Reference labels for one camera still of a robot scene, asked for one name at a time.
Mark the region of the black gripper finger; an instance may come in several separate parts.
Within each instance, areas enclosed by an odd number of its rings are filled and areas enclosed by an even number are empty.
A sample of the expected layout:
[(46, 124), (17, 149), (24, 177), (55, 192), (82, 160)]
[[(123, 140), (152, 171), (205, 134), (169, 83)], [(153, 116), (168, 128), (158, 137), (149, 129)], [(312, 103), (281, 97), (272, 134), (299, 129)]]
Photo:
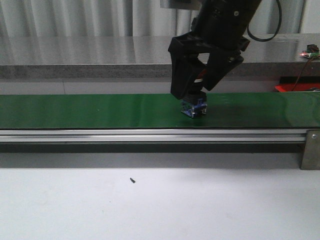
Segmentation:
[(240, 50), (224, 50), (217, 48), (209, 54), (206, 72), (203, 76), (203, 86), (211, 91), (220, 80), (243, 62)]
[(170, 93), (178, 100), (185, 97), (199, 74), (206, 68), (198, 59), (202, 49), (199, 43), (199, 39), (190, 34), (171, 39), (168, 48), (172, 67)]

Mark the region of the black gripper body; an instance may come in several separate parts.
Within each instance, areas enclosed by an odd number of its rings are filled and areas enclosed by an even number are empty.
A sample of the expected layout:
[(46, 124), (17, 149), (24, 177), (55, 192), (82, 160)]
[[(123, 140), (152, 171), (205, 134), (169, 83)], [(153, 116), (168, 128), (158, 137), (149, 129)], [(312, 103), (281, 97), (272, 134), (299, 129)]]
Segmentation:
[(210, 53), (214, 47), (223, 51), (245, 51), (249, 40), (243, 34), (258, 9), (260, 0), (203, 0), (192, 24), (196, 42), (192, 53)]

